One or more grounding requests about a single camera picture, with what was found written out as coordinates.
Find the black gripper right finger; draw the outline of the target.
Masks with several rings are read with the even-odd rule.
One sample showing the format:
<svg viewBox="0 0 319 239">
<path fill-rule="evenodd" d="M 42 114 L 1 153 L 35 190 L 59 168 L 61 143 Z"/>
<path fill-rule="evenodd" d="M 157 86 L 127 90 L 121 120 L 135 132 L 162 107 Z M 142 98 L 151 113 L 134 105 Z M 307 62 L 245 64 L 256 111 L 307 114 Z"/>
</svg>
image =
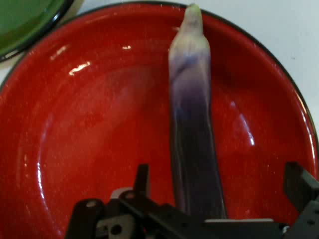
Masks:
<svg viewBox="0 0 319 239">
<path fill-rule="evenodd" d="M 286 239 L 319 237 L 319 182 L 296 162 L 285 164 L 284 193 L 300 213 Z"/>
</svg>

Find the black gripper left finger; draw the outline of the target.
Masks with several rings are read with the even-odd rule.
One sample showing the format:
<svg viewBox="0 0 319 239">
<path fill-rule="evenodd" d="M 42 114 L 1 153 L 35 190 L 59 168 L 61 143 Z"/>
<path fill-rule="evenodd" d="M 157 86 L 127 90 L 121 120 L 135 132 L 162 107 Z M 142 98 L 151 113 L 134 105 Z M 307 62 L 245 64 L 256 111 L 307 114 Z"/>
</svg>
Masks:
<svg viewBox="0 0 319 239">
<path fill-rule="evenodd" d="M 67 239 L 205 239 L 201 223 L 168 204 L 148 198 L 149 166 L 138 166 L 133 188 L 104 204 L 96 198 L 77 202 Z"/>
</svg>

